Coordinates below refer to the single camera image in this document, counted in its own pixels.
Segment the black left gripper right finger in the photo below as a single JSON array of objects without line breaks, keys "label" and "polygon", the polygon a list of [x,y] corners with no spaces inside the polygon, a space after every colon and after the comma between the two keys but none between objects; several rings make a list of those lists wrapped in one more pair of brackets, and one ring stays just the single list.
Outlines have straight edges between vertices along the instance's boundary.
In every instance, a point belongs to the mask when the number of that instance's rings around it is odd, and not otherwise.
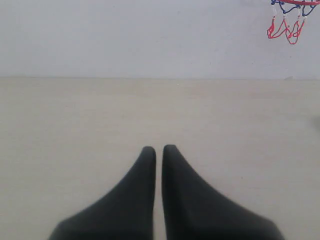
[{"label": "black left gripper right finger", "polygon": [[271,220],[209,185],[173,144],[163,148],[161,187],[168,240],[284,239]]}]

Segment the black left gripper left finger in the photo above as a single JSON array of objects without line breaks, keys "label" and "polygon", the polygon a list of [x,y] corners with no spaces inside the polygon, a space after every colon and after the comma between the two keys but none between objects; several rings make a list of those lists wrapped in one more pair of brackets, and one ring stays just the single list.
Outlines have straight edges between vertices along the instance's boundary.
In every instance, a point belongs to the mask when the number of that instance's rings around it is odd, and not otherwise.
[{"label": "black left gripper left finger", "polygon": [[121,181],[105,196],[61,221],[51,240],[152,240],[156,152],[142,148]]}]

